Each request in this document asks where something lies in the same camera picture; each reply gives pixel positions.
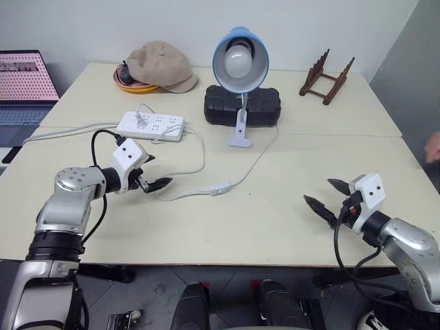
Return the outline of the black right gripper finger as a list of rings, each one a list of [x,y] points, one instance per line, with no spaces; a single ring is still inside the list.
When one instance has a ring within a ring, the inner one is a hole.
[[[325,207],[323,203],[318,201],[317,199],[304,195],[304,200],[306,201],[307,205],[321,218],[323,218],[330,227],[334,227],[337,222],[336,216]]]
[[[351,195],[351,191],[350,191],[350,187],[349,187],[349,183],[341,180],[341,179],[328,179],[327,180],[337,191],[339,191],[340,193],[342,193],[345,196],[350,196]]]

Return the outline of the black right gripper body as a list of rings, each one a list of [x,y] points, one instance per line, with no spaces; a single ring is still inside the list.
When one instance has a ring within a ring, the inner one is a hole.
[[[360,192],[355,192],[345,199],[342,202],[340,214],[335,226],[339,228],[341,225],[346,225],[352,229],[355,222],[360,217],[362,211],[361,203],[363,201],[364,200]]]

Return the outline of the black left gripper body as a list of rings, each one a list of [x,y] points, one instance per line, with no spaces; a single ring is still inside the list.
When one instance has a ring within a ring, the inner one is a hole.
[[[142,177],[144,171],[141,168],[133,169],[128,176],[128,190],[137,190],[141,188],[144,193],[149,190],[149,184]]]

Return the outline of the bare person hand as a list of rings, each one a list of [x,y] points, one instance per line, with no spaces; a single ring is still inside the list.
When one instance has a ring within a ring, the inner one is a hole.
[[[440,159],[440,132],[433,133],[424,147],[425,161],[433,163]]]

